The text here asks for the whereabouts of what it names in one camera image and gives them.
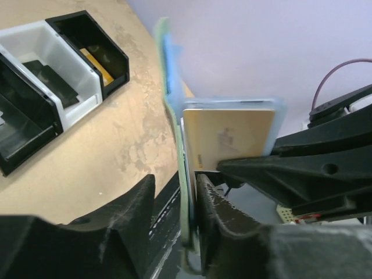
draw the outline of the purple cable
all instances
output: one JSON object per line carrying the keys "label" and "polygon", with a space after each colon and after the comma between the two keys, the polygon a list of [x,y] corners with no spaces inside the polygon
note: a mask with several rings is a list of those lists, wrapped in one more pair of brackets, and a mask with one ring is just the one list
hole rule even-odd
{"label": "purple cable", "polygon": [[352,60],[349,60],[349,61],[346,61],[346,62],[343,62],[341,63],[340,65],[334,67],[321,81],[321,83],[319,84],[318,88],[316,89],[316,92],[315,92],[315,95],[314,95],[314,99],[313,99],[313,104],[312,104],[312,110],[315,108],[315,104],[316,104],[316,101],[318,100],[318,96],[319,96],[319,92],[321,90],[321,88],[323,87],[324,83],[326,83],[326,81],[328,80],[328,78],[335,72],[337,71],[339,68],[342,68],[346,65],[349,65],[349,64],[353,64],[353,63],[358,63],[358,62],[369,62],[369,63],[372,63],[372,59],[369,59],[369,58],[359,58],[359,59],[352,59]]}

